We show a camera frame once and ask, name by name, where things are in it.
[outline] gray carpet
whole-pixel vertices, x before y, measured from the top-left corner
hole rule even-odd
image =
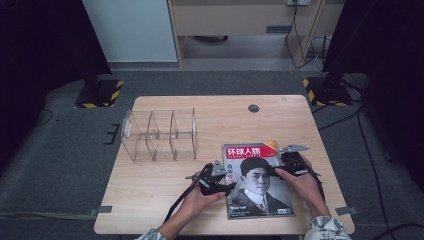
[[[112,145],[112,124],[120,124],[138,96],[301,94],[302,79],[316,72],[139,71],[114,72],[124,85],[110,108],[78,109],[82,81],[52,91],[46,111],[0,179],[0,213],[43,212],[88,215],[102,201],[120,141]],[[361,106],[326,107],[314,113],[318,127],[342,119]],[[311,111],[319,107],[311,106]],[[424,193],[401,163],[388,162],[369,119],[360,119],[378,173],[390,226],[424,224]],[[372,239],[386,230],[376,180],[356,117],[320,131],[337,179],[354,215],[353,239]],[[94,220],[39,217],[0,218],[0,239],[131,239],[97,235]],[[420,239],[424,230],[406,228],[396,239]]]

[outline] man's portrait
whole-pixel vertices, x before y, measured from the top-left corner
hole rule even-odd
[[[260,157],[249,157],[241,162],[240,179],[236,179],[240,189],[230,203],[235,214],[248,217],[290,213],[289,206],[268,192],[271,186],[268,166],[269,163]]]

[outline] wooden table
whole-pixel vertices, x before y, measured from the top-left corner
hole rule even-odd
[[[248,106],[256,104],[252,113]],[[161,225],[171,205],[189,186],[184,179],[215,159],[222,159],[223,143],[263,142],[274,139],[279,147],[289,143],[310,146],[302,152],[322,175],[331,214],[347,231],[354,225],[350,215],[337,216],[345,207],[307,100],[300,95],[252,96],[147,96],[136,99],[133,111],[195,108],[198,146],[197,159],[186,161],[132,162],[121,145],[102,206],[110,213],[99,213],[94,230],[99,234],[142,234]],[[209,206],[191,221],[182,235],[304,234],[309,230],[310,214],[304,202],[291,191],[296,216],[227,220],[225,200]]]

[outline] wall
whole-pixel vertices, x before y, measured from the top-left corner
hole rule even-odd
[[[108,62],[177,62],[166,0],[83,0]]]

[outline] black stand base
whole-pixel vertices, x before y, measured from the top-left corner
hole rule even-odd
[[[75,107],[110,107],[115,103],[124,82],[120,80],[99,80],[99,82],[102,86],[102,90],[99,93],[92,93],[87,86],[84,86],[75,101]]]
[[[325,78],[321,77],[308,77],[303,80],[312,105],[352,105],[352,98],[343,85],[338,85],[334,89],[325,89],[324,80]]]

